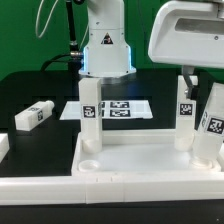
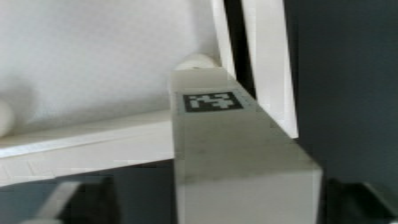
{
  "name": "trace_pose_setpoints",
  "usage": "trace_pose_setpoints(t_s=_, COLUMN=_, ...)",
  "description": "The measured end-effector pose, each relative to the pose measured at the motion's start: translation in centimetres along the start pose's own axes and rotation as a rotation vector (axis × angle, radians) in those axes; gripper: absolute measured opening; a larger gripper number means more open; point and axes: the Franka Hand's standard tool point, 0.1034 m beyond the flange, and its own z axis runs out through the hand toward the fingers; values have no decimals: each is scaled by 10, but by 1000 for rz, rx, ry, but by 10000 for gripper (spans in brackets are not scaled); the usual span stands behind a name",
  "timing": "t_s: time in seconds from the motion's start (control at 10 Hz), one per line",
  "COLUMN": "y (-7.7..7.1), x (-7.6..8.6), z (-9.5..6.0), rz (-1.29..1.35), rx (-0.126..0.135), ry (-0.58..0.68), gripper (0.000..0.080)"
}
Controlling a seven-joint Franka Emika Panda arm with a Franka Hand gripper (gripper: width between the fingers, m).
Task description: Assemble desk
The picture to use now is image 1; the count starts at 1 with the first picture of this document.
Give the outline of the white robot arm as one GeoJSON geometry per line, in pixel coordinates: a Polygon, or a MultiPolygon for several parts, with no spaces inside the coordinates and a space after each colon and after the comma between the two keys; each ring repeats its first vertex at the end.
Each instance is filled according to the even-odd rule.
{"type": "MultiPolygon", "coordinates": [[[[134,73],[125,41],[124,1],[87,0],[89,41],[82,75],[134,73]]],[[[158,10],[148,56],[156,63],[224,68],[224,0],[170,0],[158,10]]]]}

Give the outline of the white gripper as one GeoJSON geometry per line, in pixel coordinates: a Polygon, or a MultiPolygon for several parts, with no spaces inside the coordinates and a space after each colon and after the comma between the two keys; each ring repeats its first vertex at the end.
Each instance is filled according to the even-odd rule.
{"type": "Polygon", "coordinates": [[[148,47],[153,62],[224,68],[224,0],[170,0],[157,12],[148,47]]]}

